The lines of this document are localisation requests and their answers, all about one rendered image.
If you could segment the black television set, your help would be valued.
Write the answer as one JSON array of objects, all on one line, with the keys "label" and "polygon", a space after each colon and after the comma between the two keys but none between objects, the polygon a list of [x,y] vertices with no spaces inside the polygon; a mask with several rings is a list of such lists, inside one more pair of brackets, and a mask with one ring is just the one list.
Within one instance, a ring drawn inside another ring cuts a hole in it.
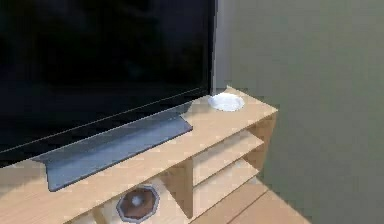
[{"label": "black television set", "polygon": [[0,0],[0,179],[57,191],[191,130],[217,0]]}]

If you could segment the white round dish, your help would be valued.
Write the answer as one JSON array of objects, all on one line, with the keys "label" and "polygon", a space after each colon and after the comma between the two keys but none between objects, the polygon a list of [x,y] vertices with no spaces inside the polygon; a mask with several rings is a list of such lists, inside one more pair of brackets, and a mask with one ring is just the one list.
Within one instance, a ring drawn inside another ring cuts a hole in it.
[{"label": "white round dish", "polygon": [[208,98],[208,103],[212,108],[224,112],[238,111],[245,105],[241,97],[230,93],[220,93],[211,96]]}]

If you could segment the light wooden television stand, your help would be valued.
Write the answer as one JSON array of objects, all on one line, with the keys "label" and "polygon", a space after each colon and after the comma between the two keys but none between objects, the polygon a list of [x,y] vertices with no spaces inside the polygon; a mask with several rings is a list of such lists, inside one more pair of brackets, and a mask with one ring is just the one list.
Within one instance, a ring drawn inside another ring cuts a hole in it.
[{"label": "light wooden television stand", "polygon": [[192,131],[52,192],[46,167],[26,160],[0,169],[0,224],[128,224],[117,202],[155,188],[156,214],[143,224],[190,224],[261,169],[276,109],[247,94],[235,112],[194,101]]}]

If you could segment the round dark speaker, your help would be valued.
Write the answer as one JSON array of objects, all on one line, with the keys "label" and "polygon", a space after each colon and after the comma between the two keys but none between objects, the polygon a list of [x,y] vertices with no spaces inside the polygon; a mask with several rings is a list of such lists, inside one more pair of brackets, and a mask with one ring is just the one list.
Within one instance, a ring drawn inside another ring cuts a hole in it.
[{"label": "round dark speaker", "polygon": [[124,194],[118,200],[116,210],[123,222],[141,224],[156,213],[159,201],[153,186],[142,185]]}]

